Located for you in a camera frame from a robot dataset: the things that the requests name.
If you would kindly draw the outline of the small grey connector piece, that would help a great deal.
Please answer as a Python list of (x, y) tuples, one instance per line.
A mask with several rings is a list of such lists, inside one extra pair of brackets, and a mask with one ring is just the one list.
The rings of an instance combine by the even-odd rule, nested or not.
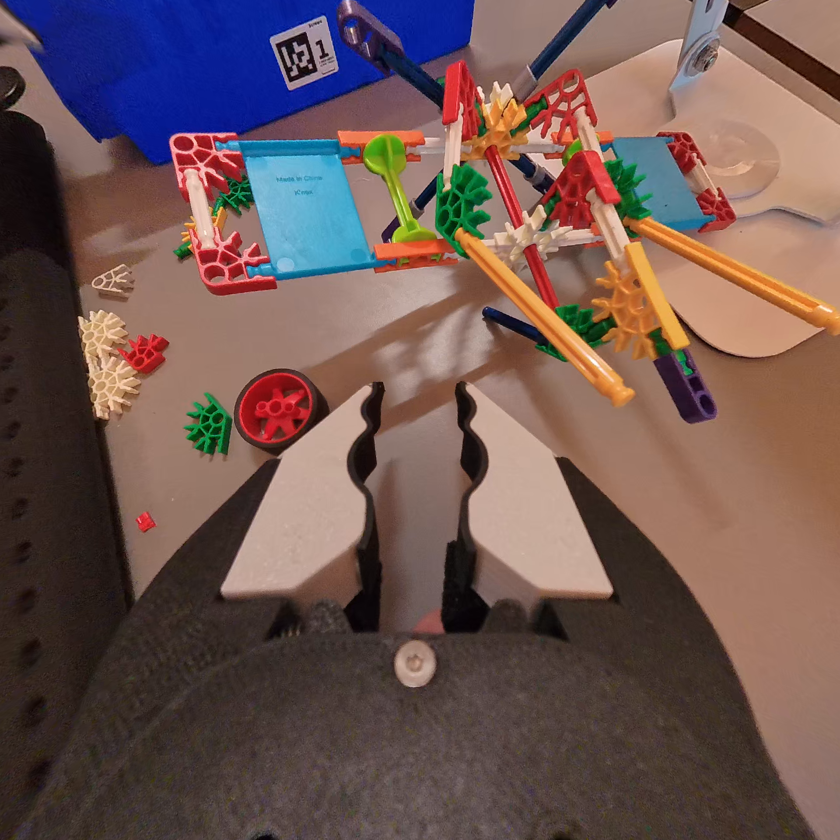
[(132, 269), (121, 264), (93, 277), (91, 288), (102, 298), (129, 299), (134, 290)]

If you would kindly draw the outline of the red toy wheel black tyre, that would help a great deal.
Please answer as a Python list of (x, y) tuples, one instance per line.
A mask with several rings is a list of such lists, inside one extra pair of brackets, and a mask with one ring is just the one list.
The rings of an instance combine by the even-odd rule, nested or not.
[(234, 425), (249, 445), (279, 456), (330, 413), (327, 399), (300, 371), (264, 371), (238, 395)]

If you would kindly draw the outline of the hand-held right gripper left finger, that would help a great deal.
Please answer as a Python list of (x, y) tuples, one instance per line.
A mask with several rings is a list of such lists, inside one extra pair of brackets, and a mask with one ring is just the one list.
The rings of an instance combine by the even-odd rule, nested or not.
[(382, 563), (365, 481), (376, 467), (384, 384), (373, 382), (278, 459), (220, 593), (289, 600), (300, 612), (331, 600), (353, 629), (380, 624)]

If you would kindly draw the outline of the yellow connector with green rod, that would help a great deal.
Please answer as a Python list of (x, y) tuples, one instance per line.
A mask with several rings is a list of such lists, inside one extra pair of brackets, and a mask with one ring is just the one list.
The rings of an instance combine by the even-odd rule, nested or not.
[[(221, 235), (224, 231), (224, 226), (226, 223), (227, 212), (222, 206), (214, 209), (212, 211), (212, 222), (214, 228), (219, 232)], [(186, 259), (189, 259), (194, 256), (193, 254), (193, 243), (191, 238), (191, 232), (195, 229), (196, 222), (194, 217), (190, 217), (188, 222), (185, 222), (184, 229), (181, 232), (182, 243), (175, 248), (173, 254), (176, 258), (178, 258), (179, 262), (183, 262)]]

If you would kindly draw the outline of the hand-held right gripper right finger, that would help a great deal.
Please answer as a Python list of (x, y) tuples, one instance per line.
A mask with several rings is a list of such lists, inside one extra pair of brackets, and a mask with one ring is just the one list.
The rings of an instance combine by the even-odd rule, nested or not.
[(455, 399), (469, 483), (447, 546), (444, 630), (479, 630), (499, 602), (529, 618), (552, 600), (611, 599), (613, 583), (552, 449), (476, 385), (458, 383)]

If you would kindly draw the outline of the white snowflake connector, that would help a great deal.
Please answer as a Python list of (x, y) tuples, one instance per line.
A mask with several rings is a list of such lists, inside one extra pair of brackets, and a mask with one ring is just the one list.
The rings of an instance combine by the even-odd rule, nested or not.
[(89, 360), (87, 367), (88, 388), (96, 418), (107, 421), (112, 413), (121, 414), (123, 407), (131, 403), (126, 395), (138, 395), (141, 380), (126, 360), (111, 358), (106, 363)]
[(90, 311), (86, 318), (78, 316), (77, 326), (83, 355), (90, 364), (106, 364), (127, 342), (124, 321), (110, 311), (100, 309)]

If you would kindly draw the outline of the colourful construction toy airplane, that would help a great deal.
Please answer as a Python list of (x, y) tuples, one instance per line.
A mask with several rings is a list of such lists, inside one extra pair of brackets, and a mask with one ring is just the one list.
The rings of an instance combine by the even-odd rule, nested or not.
[[(597, 353), (606, 343), (617, 352), (630, 350), (636, 360), (651, 360), (686, 422), (712, 419), (717, 408), (690, 355), (690, 340), (656, 278), (643, 239), (628, 223), (649, 215), (648, 195), (641, 193), (647, 174), (664, 179), (676, 210), (687, 211), (688, 221), (703, 220), (700, 205), (693, 192), (685, 192), (686, 179), (675, 180), (679, 162), (671, 152), (664, 157), (659, 146), (639, 150), (621, 142), (621, 150), (633, 155), (628, 165), (614, 150), (614, 136), (596, 132), (622, 200), (609, 220), (606, 205), (590, 190), (591, 232), (545, 255), (543, 266), (559, 301), (551, 306), (541, 299), (524, 261), (509, 267), (490, 250), (490, 241), (506, 230), (509, 215), (485, 161), (469, 163), (490, 195), (479, 205), (489, 216), (478, 226), (479, 234), (458, 228), (459, 249), (451, 248), (438, 233), (432, 200), (419, 223), (436, 238), (413, 244), (411, 254), (418, 262), (393, 268), (393, 258), (376, 255), (396, 210), (383, 178), (356, 160), (362, 141), (393, 133), (406, 142), (408, 159), (398, 175), (413, 202), (443, 169), (445, 136), (341, 131), (334, 140), (244, 141), (234, 133), (179, 133), (170, 146), (179, 190), (196, 222), (191, 238), (199, 276), (213, 294), (271, 290), (280, 280), (356, 270), (388, 272), (472, 260), (526, 321), (493, 308), (486, 308), (483, 317), (528, 338), (537, 351), (571, 364), (613, 405), (625, 405), (634, 391)], [(240, 216), (227, 212), (220, 235), (212, 222), (214, 202), (227, 191), (227, 177), (240, 180), (244, 174), (255, 202)]]

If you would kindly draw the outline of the green fan connector piece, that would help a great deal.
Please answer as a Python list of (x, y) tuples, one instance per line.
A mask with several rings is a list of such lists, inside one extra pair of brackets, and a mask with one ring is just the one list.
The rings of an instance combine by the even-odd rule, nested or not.
[(233, 212), (240, 216), (242, 209), (250, 209), (255, 197), (247, 174), (242, 175), (240, 180), (232, 177), (226, 178), (227, 191), (220, 192), (213, 205), (213, 215), (217, 215), (221, 209), (226, 212)]
[(214, 395), (205, 392), (203, 396), (204, 402), (194, 402), (186, 412), (190, 419), (183, 427), (186, 439), (195, 450), (207, 456), (227, 456), (233, 418)]

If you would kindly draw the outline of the white metal stand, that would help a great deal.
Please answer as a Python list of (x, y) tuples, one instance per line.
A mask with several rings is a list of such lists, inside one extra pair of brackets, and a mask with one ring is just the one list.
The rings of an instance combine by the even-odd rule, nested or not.
[(670, 40), (587, 81), (626, 165), (659, 146), (703, 220), (647, 174), (649, 215), (629, 220), (671, 307), (712, 347), (744, 358), (838, 335), (838, 123), (719, 46), (724, 2), (694, 2)]

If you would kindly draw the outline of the red fan connector piece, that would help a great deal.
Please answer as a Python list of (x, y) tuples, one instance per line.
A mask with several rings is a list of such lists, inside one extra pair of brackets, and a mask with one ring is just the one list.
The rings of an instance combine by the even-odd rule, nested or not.
[(169, 344), (168, 339), (154, 333), (149, 337), (139, 335), (129, 341), (129, 351), (119, 349), (118, 352), (134, 371), (149, 375), (165, 362), (164, 351)]

